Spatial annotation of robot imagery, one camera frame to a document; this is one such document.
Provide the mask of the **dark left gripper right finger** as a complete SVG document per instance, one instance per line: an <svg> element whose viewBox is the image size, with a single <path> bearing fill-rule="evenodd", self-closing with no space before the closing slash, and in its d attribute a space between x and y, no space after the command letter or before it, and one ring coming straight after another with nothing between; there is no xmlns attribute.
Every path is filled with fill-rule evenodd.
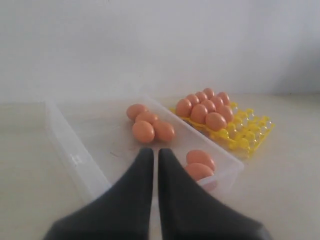
<svg viewBox="0 0 320 240"><path fill-rule="evenodd" d="M164 240L270 240L265 226L207 193L173 151L158 153L158 201Z"/></svg>

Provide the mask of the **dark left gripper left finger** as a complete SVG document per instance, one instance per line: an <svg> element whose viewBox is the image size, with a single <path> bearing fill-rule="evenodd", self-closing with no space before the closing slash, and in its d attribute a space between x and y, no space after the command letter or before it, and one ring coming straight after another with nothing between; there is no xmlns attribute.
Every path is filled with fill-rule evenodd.
<svg viewBox="0 0 320 240"><path fill-rule="evenodd" d="M53 223L46 240L147 240L153 196L154 152L142 148L104 194Z"/></svg>

